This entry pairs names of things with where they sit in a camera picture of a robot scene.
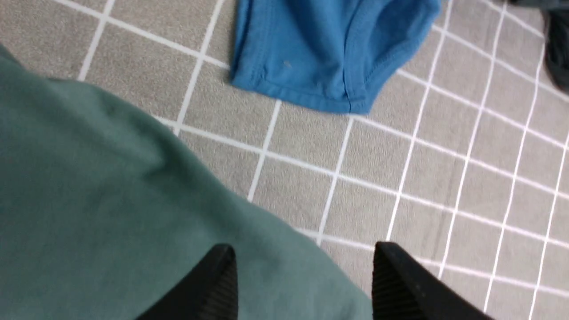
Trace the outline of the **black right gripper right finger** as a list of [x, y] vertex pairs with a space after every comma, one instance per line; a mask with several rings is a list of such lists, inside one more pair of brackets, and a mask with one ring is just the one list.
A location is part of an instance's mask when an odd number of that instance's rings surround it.
[[374, 320], [489, 320], [395, 242], [375, 245]]

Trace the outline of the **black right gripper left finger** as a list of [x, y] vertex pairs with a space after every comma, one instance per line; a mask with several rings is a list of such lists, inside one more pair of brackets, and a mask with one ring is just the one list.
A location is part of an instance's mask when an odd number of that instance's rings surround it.
[[239, 312], [236, 254], [214, 245], [198, 264], [139, 320], [236, 320]]

